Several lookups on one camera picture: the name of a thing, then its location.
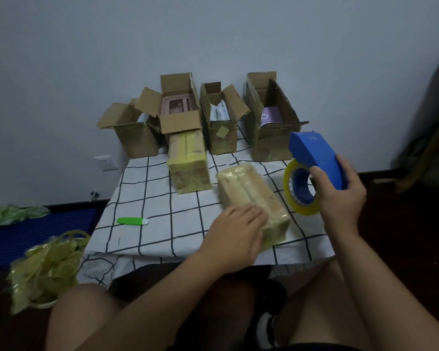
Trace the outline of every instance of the green utility knife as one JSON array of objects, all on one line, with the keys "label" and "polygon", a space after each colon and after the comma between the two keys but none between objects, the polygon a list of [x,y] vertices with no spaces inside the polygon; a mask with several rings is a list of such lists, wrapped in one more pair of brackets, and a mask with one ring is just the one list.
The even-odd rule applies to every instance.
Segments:
[{"label": "green utility knife", "polygon": [[146,218],[137,218],[137,217],[117,218],[117,224],[146,225],[149,222],[150,221]]}]

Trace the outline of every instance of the wall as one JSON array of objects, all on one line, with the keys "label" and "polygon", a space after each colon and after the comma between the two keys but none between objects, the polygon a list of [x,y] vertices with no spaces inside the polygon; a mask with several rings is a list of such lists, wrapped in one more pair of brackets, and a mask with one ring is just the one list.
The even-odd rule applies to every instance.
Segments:
[{"label": "wall", "polygon": [[110,197],[93,157],[126,158],[99,116],[184,71],[276,70],[305,129],[388,169],[438,64],[439,0],[0,0],[0,204]]}]

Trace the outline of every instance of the yellow tape roll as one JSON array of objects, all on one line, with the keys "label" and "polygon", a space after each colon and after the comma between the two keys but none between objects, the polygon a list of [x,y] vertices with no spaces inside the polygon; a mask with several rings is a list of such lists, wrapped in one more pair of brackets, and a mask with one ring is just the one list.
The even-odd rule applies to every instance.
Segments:
[{"label": "yellow tape roll", "polygon": [[285,174],[283,175],[283,189],[285,190],[285,197],[288,204],[293,207],[296,213],[302,215],[314,215],[319,212],[320,209],[319,197],[317,196],[317,194],[314,196],[314,199],[309,204],[305,204],[299,201],[293,192],[292,181],[294,179],[296,171],[299,169],[304,169],[309,172],[310,168],[297,162],[296,159],[293,159],[286,167]]}]

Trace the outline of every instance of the white checkered tablecloth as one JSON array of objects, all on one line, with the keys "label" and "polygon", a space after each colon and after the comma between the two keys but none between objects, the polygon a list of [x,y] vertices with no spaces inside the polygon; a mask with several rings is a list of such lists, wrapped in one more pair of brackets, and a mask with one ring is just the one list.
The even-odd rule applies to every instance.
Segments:
[{"label": "white checkered tablecloth", "polygon": [[[213,189],[178,195],[166,161],[166,147],[155,157],[131,159],[85,249],[80,283],[108,287],[111,281],[151,263],[178,262],[197,251],[211,223],[221,213],[216,173],[250,162],[291,214],[286,241],[259,254],[255,264],[274,265],[272,275],[302,270],[334,255],[320,214],[302,216],[284,200],[286,161],[253,162],[250,146],[238,127],[237,152],[207,153]],[[117,218],[143,217],[148,225],[117,224]]]}]

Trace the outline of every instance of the hand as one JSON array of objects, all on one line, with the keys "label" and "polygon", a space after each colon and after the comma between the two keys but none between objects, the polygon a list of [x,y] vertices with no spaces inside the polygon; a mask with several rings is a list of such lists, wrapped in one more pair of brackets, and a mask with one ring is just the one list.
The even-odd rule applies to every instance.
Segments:
[{"label": "hand", "polygon": [[227,207],[211,224],[198,251],[222,275],[242,270],[257,259],[268,214],[247,204]]},{"label": "hand", "polygon": [[333,187],[327,174],[317,166],[310,168],[316,182],[316,194],[320,196],[320,214],[329,235],[358,234],[358,217],[366,201],[366,188],[350,163],[337,155],[348,181],[348,188]]}]

